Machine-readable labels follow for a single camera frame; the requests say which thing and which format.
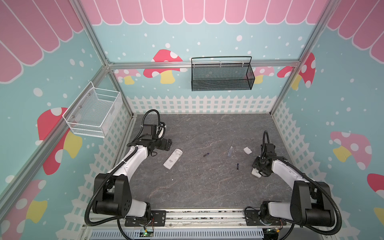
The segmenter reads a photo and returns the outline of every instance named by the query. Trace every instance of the mushroom illustration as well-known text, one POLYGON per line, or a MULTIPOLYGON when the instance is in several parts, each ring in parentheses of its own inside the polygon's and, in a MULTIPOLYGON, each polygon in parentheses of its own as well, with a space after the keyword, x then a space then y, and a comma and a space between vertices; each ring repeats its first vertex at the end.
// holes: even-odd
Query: mushroom illustration
POLYGON ((331 139, 340 145, 339 148, 333 149, 333 153, 341 162, 353 156, 361 170, 368 167, 372 158, 372 148, 366 136, 348 132, 331 132, 331 139))
MULTIPOLYGON (((65 110, 66 108, 53 108, 40 115, 37 119, 37 130, 40 140, 36 141, 36 143, 40 144, 48 136, 57 122, 61 119, 61 114, 64 113, 65 110)), ((45 174, 54 174, 59 169, 63 157, 63 150, 66 150, 71 158, 75 158, 79 153, 82 144, 83 139, 74 135, 68 129, 43 163, 45 174)))
MULTIPOLYGON (((166 49, 159 50, 153 57, 151 62, 182 62, 183 60, 174 52, 166 49)), ((172 84, 175 82, 175 78, 172 75, 172 71, 186 72, 186 68, 163 68, 163 69, 145 69, 144 76, 147 78, 153 78, 157 75, 161 75, 160 83, 172 84)))
POLYGON ((368 185, 375 191, 380 197, 384 198, 384 176, 379 174, 368 174, 368 185))
POLYGON ((379 208, 379 207, 375 207, 373 209, 373 211, 375 212, 377 218, 379 219, 379 221, 381 222, 382 225, 384 225, 384 209, 382 208, 379 208))
POLYGON ((19 240, 23 235, 26 219, 38 223, 47 209, 48 202, 35 201, 35 197, 44 188, 46 180, 31 181, 4 221, 1 222, 3 240, 19 240))
MULTIPOLYGON (((289 76, 289 74, 291 74, 292 68, 293 67, 291 66, 287 66, 283 68, 281 71, 277 73, 277 76, 279 78, 285 78, 289 76)), ((301 79, 304 80, 305 86, 309 88, 313 83, 315 71, 316 71, 316 60, 313 53, 310 53, 310 55, 308 56, 308 59, 305 61, 303 67, 299 71, 299 74, 293 80, 293 83, 291 85, 292 89, 296 91, 299 89, 299 83, 301 79)))
POLYGON ((132 76, 135 76, 135 77, 140 77, 140 73, 139 71, 137 71, 136 69, 116 69, 114 71, 118 81, 120 83, 122 83, 122 80, 124 79, 124 84, 126 85, 132 85, 135 83, 135 81, 132 79, 132 76))
POLYGON ((263 82, 263 76, 273 76, 275 69, 273 67, 255 67, 253 74, 255 75, 254 84, 260 84, 263 82))

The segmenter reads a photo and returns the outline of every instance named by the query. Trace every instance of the remote control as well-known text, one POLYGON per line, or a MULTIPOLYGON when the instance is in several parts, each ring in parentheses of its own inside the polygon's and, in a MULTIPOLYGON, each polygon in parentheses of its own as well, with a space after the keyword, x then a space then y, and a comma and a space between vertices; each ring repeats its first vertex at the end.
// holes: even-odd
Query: remote control
POLYGON ((176 148, 175 151, 173 151, 173 153, 171 154, 171 156, 169 156, 169 158, 163 164, 164 167, 166 167, 168 169, 171 169, 173 167, 173 165, 175 165, 177 160, 181 157, 182 154, 183 154, 183 151, 181 151, 180 149, 176 148))

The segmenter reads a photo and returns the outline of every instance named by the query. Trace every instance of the wire basket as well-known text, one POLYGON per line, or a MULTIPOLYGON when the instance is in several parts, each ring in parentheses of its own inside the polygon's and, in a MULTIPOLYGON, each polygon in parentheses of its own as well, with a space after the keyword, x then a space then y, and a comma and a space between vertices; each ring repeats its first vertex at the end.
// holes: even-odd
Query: wire basket
POLYGON ((191 58, 192 91, 251 90, 255 81, 251 60, 251 56, 191 58))
POLYGON ((105 137, 122 106, 121 93, 90 82, 63 114, 74 134, 105 137))

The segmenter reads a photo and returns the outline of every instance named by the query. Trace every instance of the black mounting plate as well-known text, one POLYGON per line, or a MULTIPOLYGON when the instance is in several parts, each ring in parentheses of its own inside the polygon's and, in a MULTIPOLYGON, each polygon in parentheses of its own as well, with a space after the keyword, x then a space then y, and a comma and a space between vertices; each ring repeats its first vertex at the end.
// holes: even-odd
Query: black mounting plate
MULTIPOLYGON (((245 221, 247 223, 247 226, 265 226, 260 220, 260 216, 258 214, 259 210, 255 211, 253 209, 245 210, 245 221)), ((284 220, 281 220, 283 223, 283 226, 287 225, 287 222, 284 220)), ((275 226, 280 226, 280 219, 276 218, 276 224, 272 224, 275 226)))
MULTIPOLYGON (((151 211, 152 217, 155 219, 153 222, 154 227, 164 227, 166 223, 166 215, 167 211, 151 211)), ((125 220, 124 226, 126 227, 141 227, 134 218, 127 218, 125 220)))

